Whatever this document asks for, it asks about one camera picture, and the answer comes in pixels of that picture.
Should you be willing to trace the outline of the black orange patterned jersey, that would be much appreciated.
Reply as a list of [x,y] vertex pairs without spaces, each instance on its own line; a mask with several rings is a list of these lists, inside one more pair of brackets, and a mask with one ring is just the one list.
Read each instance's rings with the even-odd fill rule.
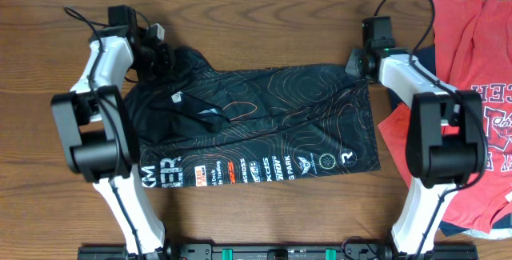
[[124,103],[146,188],[280,182],[380,169],[367,82],[339,64],[220,71],[191,48]]

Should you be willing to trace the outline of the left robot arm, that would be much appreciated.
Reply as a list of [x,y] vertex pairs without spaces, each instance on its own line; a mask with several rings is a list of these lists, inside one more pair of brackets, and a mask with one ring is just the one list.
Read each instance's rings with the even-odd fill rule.
[[108,22],[92,22],[66,6],[64,12],[92,31],[90,57],[69,92],[50,108],[69,169],[84,177],[107,202],[125,237],[123,246],[84,245],[79,259],[178,259],[139,175],[140,147],[122,99],[126,74],[149,81],[172,68],[174,54],[157,23],[138,25],[141,13],[111,6]]

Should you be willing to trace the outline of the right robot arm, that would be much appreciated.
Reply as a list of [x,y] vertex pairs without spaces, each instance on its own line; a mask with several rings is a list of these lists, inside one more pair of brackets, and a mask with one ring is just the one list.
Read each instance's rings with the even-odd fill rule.
[[440,250],[434,239],[454,196],[485,172],[481,96],[444,83],[412,51],[397,47],[386,16],[362,21],[362,48],[351,52],[346,72],[392,90],[410,110],[405,154],[412,180],[390,231],[391,258],[454,259],[460,251]]

